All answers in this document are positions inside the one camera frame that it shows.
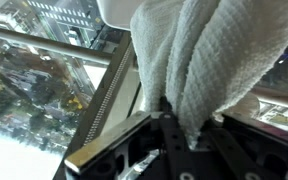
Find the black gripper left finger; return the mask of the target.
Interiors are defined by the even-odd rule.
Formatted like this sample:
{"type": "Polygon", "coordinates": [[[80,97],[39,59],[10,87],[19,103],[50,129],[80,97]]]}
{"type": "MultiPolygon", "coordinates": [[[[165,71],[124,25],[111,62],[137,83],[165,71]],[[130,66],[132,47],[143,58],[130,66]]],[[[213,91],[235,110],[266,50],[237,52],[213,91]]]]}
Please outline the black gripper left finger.
{"type": "Polygon", "coordinates": [[[152,163],[153,180],[197,180],[187,141],[166,97],[160,99],[159,110],[161,114],[152,121],[159,149],[152,163]]]}

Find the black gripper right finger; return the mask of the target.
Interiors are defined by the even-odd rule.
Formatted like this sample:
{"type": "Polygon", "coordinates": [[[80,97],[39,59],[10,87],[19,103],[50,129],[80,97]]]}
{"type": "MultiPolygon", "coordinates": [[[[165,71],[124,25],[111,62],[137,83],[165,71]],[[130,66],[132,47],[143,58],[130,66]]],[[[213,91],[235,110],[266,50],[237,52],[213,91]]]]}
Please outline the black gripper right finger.
{"type": "Polygon", "coordinates": [[[267,133],[229,118],[203,126],[203,180],[281,180],[265,164],[276,141],[267,133]]]}

